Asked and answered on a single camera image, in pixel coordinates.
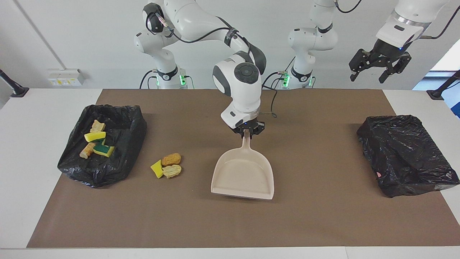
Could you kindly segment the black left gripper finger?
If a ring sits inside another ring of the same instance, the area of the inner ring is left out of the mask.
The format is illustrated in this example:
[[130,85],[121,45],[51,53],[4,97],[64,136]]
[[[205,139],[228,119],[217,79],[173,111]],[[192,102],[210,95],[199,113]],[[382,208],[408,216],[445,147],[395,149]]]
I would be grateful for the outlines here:
[[375,51],[365,51],[364,49],[358,49],[356,54],[349,62],[349,67],[351,70],[350,80],[354,82],[360,72],[372,67],[372,64],[375,62],[375,60]]
[[402,54],[396,59],[391,59],[389,57],[382,56],[381,60],[378,62],[383,64],[386,67],[386,70],[381,74],[378,81],[384,83],[386,79],[394,74],[401,74],[406,66],[411,61],[412,57],[410,54]]

